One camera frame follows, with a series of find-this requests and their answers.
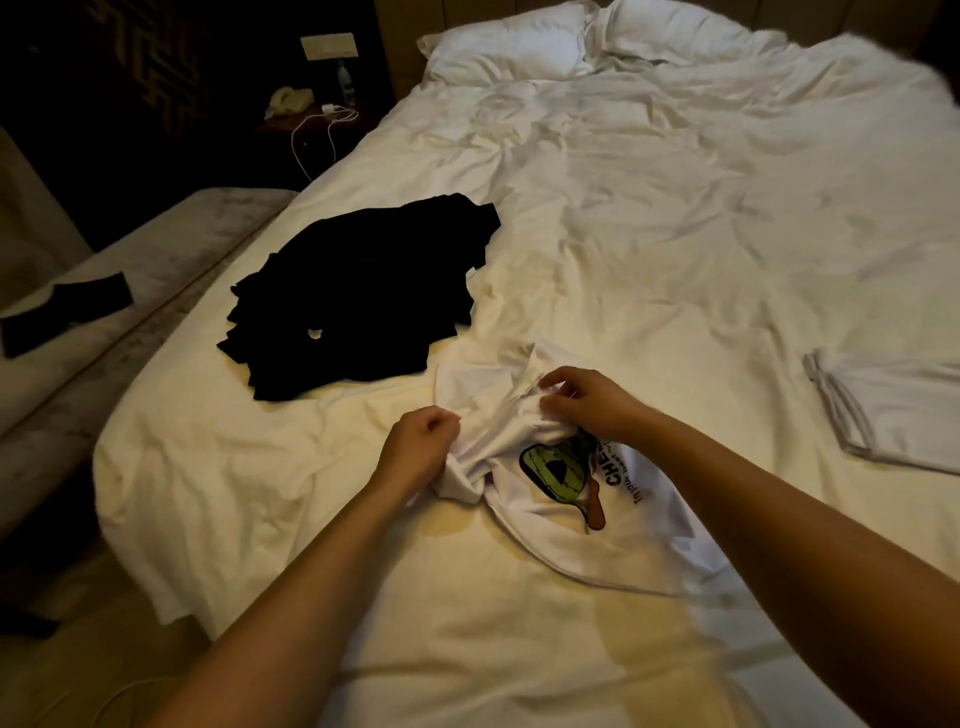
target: floor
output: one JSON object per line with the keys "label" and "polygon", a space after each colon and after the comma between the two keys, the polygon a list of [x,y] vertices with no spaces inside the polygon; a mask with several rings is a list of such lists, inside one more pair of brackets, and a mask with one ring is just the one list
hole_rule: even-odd
{"label": "floor", "polygon": [[[62,625],[46,641],[0,635],[0,725],[143,725],[209,642],[193,619],[159,625],[96,532],[88,487],[66,501],[54,509],[65,513],[45,514],[27,538],[4,544],[2,599]],[[59,527],[71,512],[76,523],[78,508],[86,532]]]}

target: padded headboard panel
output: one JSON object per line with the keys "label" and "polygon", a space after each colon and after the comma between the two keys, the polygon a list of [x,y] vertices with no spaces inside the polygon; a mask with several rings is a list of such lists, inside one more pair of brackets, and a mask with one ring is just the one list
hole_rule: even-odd
{"label": "padded headboard panel", "polygon": [[[425,61],[417,38],[447,28],[556,5],[558,0],[374,0],[394,95],[420,83]],[[609,5],[611,0],[599,0]],[[942,0],[698,0],[749,28],[778,28],[811,45],[851,31],[912,53]]]}

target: hand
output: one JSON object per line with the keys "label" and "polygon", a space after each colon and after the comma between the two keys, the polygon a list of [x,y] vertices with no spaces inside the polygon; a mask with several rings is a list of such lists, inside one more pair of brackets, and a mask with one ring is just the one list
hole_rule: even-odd
{"label": "hand", "polygon": [[540,380],[540,387],[546,389],[561,382],[564,386],[556,394],[540,399],[540,407],[601,440],[630,444],[637,427],[655,411],[593,369],[555,369]]}
{"label": "hand", "polygon": [[407,412],[394,425],[380,452],[371,484],[406,502],[444,468],[446,454],[460,434],[460,418],[442,407]]}

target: pillow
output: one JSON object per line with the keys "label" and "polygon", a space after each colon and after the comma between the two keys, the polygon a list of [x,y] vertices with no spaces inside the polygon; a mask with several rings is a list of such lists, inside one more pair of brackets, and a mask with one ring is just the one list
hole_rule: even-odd
{"label": "pillow", "polygon": [[614,0],[590,31],[607,53],[679,65],[737,61],[788,44],[780,31],[754,33],[717,12],[674,0]]}
{"label": "pillow", "polygon": [[417,42],[427,57],[423,78],[480,86],[582,76],[592,70],[584,36],[598,11],[589,0],[577,0],[424,36]]}

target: white charging cable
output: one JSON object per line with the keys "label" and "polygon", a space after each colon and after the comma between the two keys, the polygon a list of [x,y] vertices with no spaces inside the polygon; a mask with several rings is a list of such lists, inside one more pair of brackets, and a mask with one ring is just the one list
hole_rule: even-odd
{"label": "white charging cable", "polygon": [[300,162],[300,157],[297,155],[297,147],[294,146],[294,135],[300,130],[300,127],[310,121],[310,119],[327,119],[326,138],[330,140],[330,149],[333,150],[333,161],[335,162],[337,160],[337,148],[333,144],[333,136],[330,135],[330,130],[333,128],[334,124],[353,121],[360,115],[356,109],[348,109],[347,107],[339,107],[333,104],[324,104],[323,108],[324,113],[312,113],[309,116],[304,117],[297,127],[290,132],[290,151],[294,153],[294,159],[300,166],[300,170],[303,172],[303,175],[311,182],[313,181],[313,178],[307,174],[306,170],[303,168],[303,164]]}

